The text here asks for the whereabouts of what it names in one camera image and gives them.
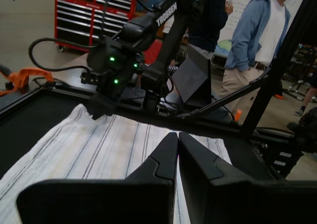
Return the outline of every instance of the white t-shirt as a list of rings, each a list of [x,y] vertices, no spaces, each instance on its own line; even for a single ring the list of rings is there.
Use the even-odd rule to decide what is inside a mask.
[[[282,36],[285,26],[285,5],[277,0],[271,0],[271,17],[260,38],[262,48],[256,54],[256,62],[269,66],[272,62],[277,43]]]

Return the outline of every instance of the striped cloth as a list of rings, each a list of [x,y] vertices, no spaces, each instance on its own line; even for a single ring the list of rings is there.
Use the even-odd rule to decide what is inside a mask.
[[[116,115],[94,121],[78,105],[0,181],[0,224],[20,223],[15,200],[27,186],[46,179],[124,179],[169,132]],[[223,140],[193,137],[231,163]],[[174,223],[190,223],[178,168]]]

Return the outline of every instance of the person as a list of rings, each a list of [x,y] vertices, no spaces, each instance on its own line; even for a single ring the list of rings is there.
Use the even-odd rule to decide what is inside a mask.
[[[193,48],[212,59],[220,31],[226,25],[228,16],[233,12],[233,4],[226,0],[201,0],[204,12],[199,21],[189,28],[189,40]]]
[[[296,116],[302,116],[305,112],[306,107],[308,106],[309,102],[312,100],[313,96],[317,93],[317,72],[312,75],[310,78],[310,89],[307,91],[302,107],[294,112],[294,115]]]
[[[245,8],[232,38],[232,48],[225,65],[220,98],[249,85],[259,78],[277,55],[285,38],[290,13],[287,0],[251,0]],[[228,106],[235,114],[258,90]]]

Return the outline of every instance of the caster wheel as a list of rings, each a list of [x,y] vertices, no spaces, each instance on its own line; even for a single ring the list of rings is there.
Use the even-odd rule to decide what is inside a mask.
[[[58,51],[58,52],[62,53],[62,52],[64,52],[64,50],[65,50],[65,47],[63,47],[63,46],[57,46],[57,51]]]

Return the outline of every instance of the blue hoodie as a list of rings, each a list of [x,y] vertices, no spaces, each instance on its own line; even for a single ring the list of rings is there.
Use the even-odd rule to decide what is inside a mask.
[[[254,66],[256,54],[261,49],[260,38],[271,16],[271,0],[251,0],[244,9],[233,33],[232,48],[225,68],[239,71]],[[285,38],[291,14],[285,10],[285,26],[274,56],[277,55]]]

